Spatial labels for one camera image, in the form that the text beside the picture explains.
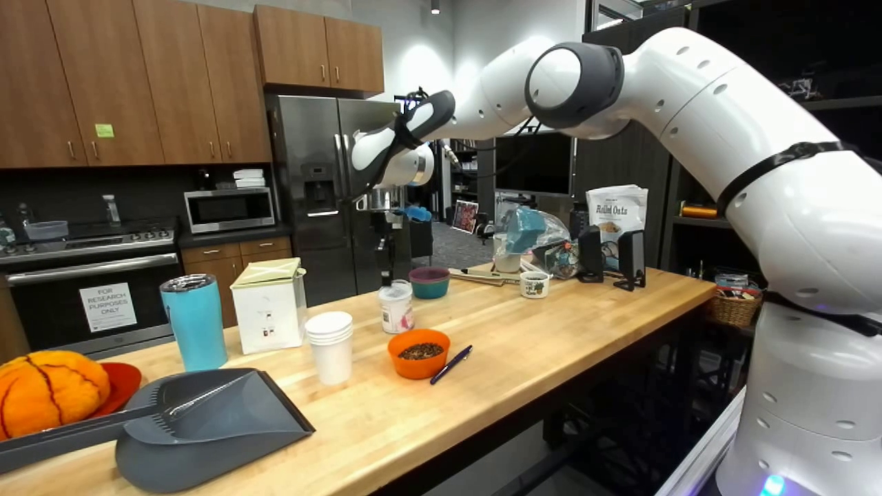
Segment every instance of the orange pumpkin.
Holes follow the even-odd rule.
[[[91,415],[109,397],[102,364],[73,349],[38,349],[0,367],[0,437]]]

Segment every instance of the kitchen island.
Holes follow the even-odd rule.
[[[308,347],[243,354],[226,330],[226,367],[265,368],[313,425],[313,434],[199,485],[192,492],[368,492],[418,469],[506,412],[554,390],[616,349],[656,332],[713,298],[713,283],[648,270],[645,288],[554,281],[527,299],[516,283],[451,281],[440,299],[417,303],[417,325],[448,332],[472,354],[439,385],[393,375],[374,295],[308,308],[356,320],[352,376],[319,385]],[[115,354],[145,381],[181,371],[177,345]],[[0,476],[0,492],[137,492],[112,460],[112,443],[68,452]]]

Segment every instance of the white box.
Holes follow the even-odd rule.
[[[243,352],[302,345],[302,274],[300,259],[268,259],[250,261],[229,287]]]

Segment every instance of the teal cup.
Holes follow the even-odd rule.
[[[192,272],[166,281],[159,291],[184,368],[222,367],[226,345],[218,281],[207,272]]]

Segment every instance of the upper cabinet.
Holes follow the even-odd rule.
[[[0,75],[0,168],[82,166],[76,116],[45,2],[0,2]]]
[[[82,150],[91,166],[162,161],[129,0],[47,0]]]
[[[166,161],[268,161],[249,13],[134,0]]]
[[[368,24],[255,4],[268,84],[381,94],[384,32]]]

